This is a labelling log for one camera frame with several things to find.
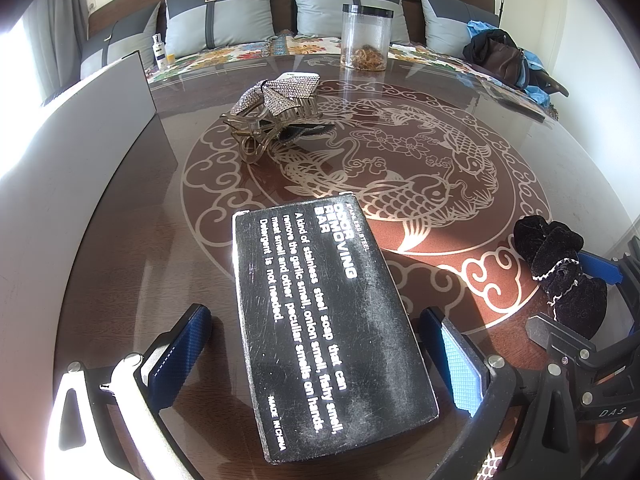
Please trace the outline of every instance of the black jar lid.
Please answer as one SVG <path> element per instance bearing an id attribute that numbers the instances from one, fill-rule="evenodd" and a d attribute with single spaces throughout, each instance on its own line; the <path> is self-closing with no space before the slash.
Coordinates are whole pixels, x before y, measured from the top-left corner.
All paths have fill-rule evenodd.
<path id="1" fill-rule="evenodd" d="M 379 7 L 367 7 L 363 5 L 342 5 L 342 12 L 351 12 L 352 14 L 364 14 L 366 16 L 378 16 L 379 18 L 392 18 L 394 12 L 389 9 L 380 9 Z"/>

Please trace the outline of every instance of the scratched black surface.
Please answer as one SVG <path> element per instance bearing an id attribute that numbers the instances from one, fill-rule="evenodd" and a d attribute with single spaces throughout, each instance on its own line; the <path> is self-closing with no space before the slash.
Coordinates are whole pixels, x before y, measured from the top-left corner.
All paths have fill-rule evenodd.
<path id="1" fill-rule="evenodd" d="M 330 211 L 336 204 L 343 204 L 348 221 L 354 228 L 354 238 L 346 241 L 357 277 L 349 278 L 341 260 L 345 246 L 334 240 L 334 232 L 321 232 L 316 208 Z M 300 234 L 296 213 L 305 219 L 306 234 Z M 303 268 L 311 305 L 302 307 L 296 285 L 292 256 L 287 244 L 284 216 L 289 215 L 297 255 Z M 292 299 L 284 297 L 282 273 L 276 254 L 272 218 L 278 218 L 286 250 L 287 274 L 292 281 Z M 260 220 L 268 220 L 269 248 L 264 254 L 260 241 Z M 362 236 L 355 229 L 359 224 Z M 303 236 L 309 242 L 303 243 Z M 367 251 L 362 243 L 368 244 Z M 353 195 L 292 203 L 266 210 L 238 214 L 234 217 L 234 244 L 236 280 L 238 288 L 239 317 L 242 327 L 244 354 L 252 389 L 258 431 L 268 462 L 291 462 L 333 454 L 388 438 L 433 420 L 438 415 L 436 400 L 430 380 L 420 357 L 414 335 L 402 307 L 385 261 L 375 243 L 364 215 Z M 303 247 L 313 252 L 317 284 L 311 276 L 303 257 Z M 265 257 L 274 256 L 268 267 Z M 267 268 L 274 270 L 278 302 L 282 306 L 283 319 L 274 322 L 273 305 L 267 276 Z M 312 293 L 320 287 L 324 293 L 326 310 L 318 310 L 318 302 Z M 312 367 L 310 378 L 313 394 L 305 392 L 305 380 L 296 354 L 289 312 L 285 303 L 293 302 L 294 312 L 302 326 L 301 338 L 305 360 Z M 316 372 L 310 335 L 306 330 L 304 311 L 309 310 L 316 323 L 321 354 L 326 370 Z M 321 316 L 327 315 L 333 339 L 327 340 L 321 324 Z M 341 364 L 332 364 L 328 347 L 337 344 Z M 336 372 L 341 371 L 346 389 L 339 390 Z M 319 376 L 330 375 L 330 392 L 333 400 L 321 399 Z M 273 396 L 277 416 L 271 411 L 269 396 Z M 318 398 L 322 428 L 314 427 L 309 399 Z M 341 427 L 328 415 L 328 404 L 333 403 Z M 280 421 L 280 443 L 274 420 Z"/>

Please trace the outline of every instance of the colorful floral blanket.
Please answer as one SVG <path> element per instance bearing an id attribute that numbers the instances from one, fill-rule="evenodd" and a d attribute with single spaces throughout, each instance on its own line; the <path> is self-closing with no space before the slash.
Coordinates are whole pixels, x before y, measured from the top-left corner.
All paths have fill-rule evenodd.
<path id="1" fill-rule="evenodd" d="M 271 41 L 225 46 L 183 57 L 178 59 L 169 69 L 162 72 L 154 67 L 154 70 L 147 73 L 147 81 L 151 84 L 178 74 L 242 59 L 308 54 L 340 54 L 340 39 L 295 38 L 290 32 L 284 31 Z M 551 109 L 541 108 L 522 92 L 517 92 L 503 85 L 500 81 L 487 74 L 477 72 L 467 63 L 455 57 L 438 54 L 420 45 L 403 46 L 398 44 L 393 44 L 389 48 L 388 56 L 389 59 L 399 59 L 410 63 L 444 68 L 458 76 L 464 84 L 470 84 L 468 82 L 469 76 L 475 77 L 480 80 L 494 98 L 512 103 L 517 102 L 517 104 L 528 108 L 535 114 L 544 112 L 555 119 L 558 118 L 557 112 L 553 107 Z"/>

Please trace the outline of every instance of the brown leather bag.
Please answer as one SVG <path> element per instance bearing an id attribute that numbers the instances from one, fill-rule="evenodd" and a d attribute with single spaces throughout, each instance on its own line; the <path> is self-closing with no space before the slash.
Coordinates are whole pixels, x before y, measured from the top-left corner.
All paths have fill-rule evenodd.
<path id="1" fill-rule="evenodd" d="M 498 79 L 515 86 L 520 78 L 521 70 L 525 71 L 525 83 L 522 88 L 529 84 L 529 70 L 524 61 L 524 54 L 519 48 L 498 43 L 494 40 L 489 42 L 489 56 L 484 62 L 484 69 L 495 74 Z"/>

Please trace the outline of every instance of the glossy brown tabletop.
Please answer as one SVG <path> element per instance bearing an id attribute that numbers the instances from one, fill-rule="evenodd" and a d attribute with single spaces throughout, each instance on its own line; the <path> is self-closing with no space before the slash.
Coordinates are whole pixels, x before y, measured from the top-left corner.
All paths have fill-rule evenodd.
<path id="1" fill-rule="evenodd" d="M 113 365 L 145 351 L 191 303 L 210 308 L 210 342 L 174 406 L 161 412 L 206 479 L 426 478 L 468 419 L 430 367 L 437 421 L 337 456 L 266 463 L 232 277 L 235 211 L 354 192 L 410 319 L 438 306 L 486 354 L 527 368 L 540 368 L 544 353 L 528 341 L 524 322 L 546 312 L 546 298 L 513 248 L 518 218 L 553 216 L 582 234 L 587 250 L 608 257 L 624 251 L 628 216 L 556 121 L 504 107 L 471 75 L 401 60 L 390 60 L 384 73 L 355 73 L 337 61 L 241 61 L 152 85 L 158 115 L 104 193 L 68 282 L 56 387 L 69 362 Z M 290 71 L 319 73 L 323 121 L 335 127 L 243 164 L 220 114 L 258 80 Z M 513 424 L 508 417 L 495 456 Z M 135 471 L 146 478 L 117 425 Z M 590 428 L 585 460 L 593 450 Z"/>

